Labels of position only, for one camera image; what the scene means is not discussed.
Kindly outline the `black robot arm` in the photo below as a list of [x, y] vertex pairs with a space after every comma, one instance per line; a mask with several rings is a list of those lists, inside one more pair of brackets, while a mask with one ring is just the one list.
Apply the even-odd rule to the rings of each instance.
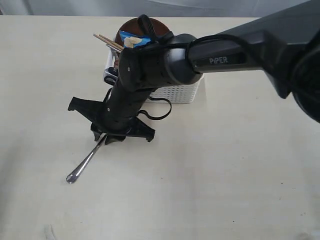
[[138, 18], [146, 45], [119, 55], [118, 78], [103, 101], [73, 97], [69, 111], [91, 122], [95, 140], [152, 141], [155, 130], [138, 115], [151, 93], [191, 85], [204, 73], [263, 70], [277, 94], [292, 94], [314, 121], [320, 119], [320, 3], [310, 0], [218, 34], [158, 37], [146, 15]]

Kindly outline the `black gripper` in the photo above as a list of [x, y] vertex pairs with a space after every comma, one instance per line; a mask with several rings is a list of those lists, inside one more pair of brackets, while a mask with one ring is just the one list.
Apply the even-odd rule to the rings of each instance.
[[147, 126], [136, 116], [115, 116], [107, 111], [102, 101], [73, 97], [68, 106], [69, 111], [77, 111], [91, 122], [90, 130], [94, 140], [98, 141], [105, 134], [104, 144], [123, 142], [126, 137], [145, 138], [151, 142], [155, 130]]

